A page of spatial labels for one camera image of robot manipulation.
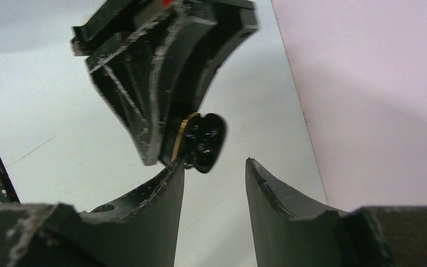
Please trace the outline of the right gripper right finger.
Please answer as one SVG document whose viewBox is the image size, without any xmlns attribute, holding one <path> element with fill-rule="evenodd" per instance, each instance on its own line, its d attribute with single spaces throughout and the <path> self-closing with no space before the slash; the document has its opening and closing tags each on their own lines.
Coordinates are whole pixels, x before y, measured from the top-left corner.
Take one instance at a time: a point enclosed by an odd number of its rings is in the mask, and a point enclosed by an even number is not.
<svg viewBox="0 0 427 267">
<path fill-rule="evenodd" d="M 258 266 L 427 266 L 427 206 L 346 212 L 301 193 L 253 158 L 245 169 Z"/>
</svg>

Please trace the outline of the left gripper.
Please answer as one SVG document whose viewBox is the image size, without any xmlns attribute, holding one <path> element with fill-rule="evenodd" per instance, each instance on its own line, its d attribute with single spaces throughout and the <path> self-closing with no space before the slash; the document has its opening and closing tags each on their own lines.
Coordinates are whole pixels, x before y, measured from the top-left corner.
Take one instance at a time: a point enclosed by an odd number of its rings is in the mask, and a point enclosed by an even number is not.
<svg viewBox="0 0 427 267">
<path fill-rule="evenodd" d="M 257 30 L 253 1 L 105 1 L 72 27 L 70 45 L 151 166 L 172 161 L 181 121 Z M 181 72 L 176 57 L 187 57 Z"/>
</svg>

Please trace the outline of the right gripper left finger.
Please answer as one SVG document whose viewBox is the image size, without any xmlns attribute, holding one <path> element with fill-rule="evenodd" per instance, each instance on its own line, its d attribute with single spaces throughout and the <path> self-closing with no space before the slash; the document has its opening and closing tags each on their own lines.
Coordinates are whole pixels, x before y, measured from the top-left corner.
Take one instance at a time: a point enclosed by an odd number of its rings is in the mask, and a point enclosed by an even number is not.
<svg viewBox="0 0 427 267">
<path fill-rule="evenodd" d="M 0 266 L 173 266 L 184 183 L 175 160 L 91 212 L 0 204 Z"/>
</svg>

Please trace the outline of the black earbud charging case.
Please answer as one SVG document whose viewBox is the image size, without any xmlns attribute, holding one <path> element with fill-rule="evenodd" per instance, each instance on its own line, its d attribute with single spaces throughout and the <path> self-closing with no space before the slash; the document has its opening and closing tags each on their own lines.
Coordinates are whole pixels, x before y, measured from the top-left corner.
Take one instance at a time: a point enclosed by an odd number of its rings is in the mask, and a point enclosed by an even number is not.
<svg viewBox="0 0 427 267">
<path fill-rule="evenodd" d="M 227 123 L 223 117 L 193 112 L 177 128 L 170 160 L 181 159 L 185 169 L 207 174 L 221 155 L 226 135 Z"/>
</svg>

